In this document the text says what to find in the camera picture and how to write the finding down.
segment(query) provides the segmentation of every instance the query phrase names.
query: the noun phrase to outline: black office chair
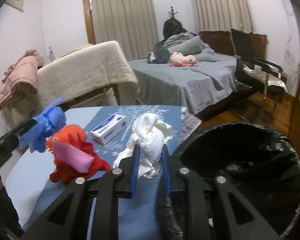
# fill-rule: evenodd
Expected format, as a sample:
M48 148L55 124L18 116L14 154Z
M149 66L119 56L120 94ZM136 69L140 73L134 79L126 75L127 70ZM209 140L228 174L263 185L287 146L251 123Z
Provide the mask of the black office chair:
M259 119L262 113L271 115L277 107L279 95L285 91L284 86L282 86L284 83L282 83L283 81L281 80L282 67L264 59L256 58L249 34L230 28L230 37L234 49L234 57L237 58L237 69L235 72L237 82L258 90L263 90L263 104L262 106L258 105L261 108ZM262 72L255 72L254 65L260 66ZM278 73L278 77L271 74L274 72ZM266 109L266 97L268 92L276 96L274 107L271 111Z

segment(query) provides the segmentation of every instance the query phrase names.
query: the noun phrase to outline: black garbage bag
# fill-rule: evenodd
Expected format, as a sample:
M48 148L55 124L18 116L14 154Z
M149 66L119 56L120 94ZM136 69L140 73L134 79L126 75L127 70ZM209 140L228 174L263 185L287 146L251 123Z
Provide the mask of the black garbage bag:
M300 160L283 133L245 122L219 124L192 134L173 157L201 177L228 178L281 239L293 239L289 232L300 214ZM163 239L183 238L183 199L166 197L163 180L156 214Z

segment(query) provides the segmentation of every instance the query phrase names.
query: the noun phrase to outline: wooden headboard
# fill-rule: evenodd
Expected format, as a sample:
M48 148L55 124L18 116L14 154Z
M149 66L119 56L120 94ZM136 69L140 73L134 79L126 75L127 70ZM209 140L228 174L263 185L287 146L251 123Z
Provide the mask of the wooden headboard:
M230 32L200 32L199 35L203 42L209 44L215 52L234 55ZM266 59L267 35L250 34L250 38L255 57Z

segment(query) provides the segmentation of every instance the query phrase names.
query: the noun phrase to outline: wooden window frame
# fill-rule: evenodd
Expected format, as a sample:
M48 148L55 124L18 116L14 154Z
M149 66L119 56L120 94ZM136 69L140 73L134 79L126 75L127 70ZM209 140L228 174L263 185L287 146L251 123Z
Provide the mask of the wooden window frame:
M86 23L88 42L90 44L96 44L96 38L94 36L94 30L93 30L92 15L90 10L90 2L89 0L82 0L82 2L83 2L84 21Z

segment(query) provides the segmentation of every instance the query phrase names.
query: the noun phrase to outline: tissue box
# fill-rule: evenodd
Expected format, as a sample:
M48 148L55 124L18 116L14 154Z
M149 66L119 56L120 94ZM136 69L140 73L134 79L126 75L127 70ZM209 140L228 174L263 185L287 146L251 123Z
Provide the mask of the tissue box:
M92 137L102 145L106 145L123 128L127 126L126 116L113 114L108 119L99 124L90 133Z

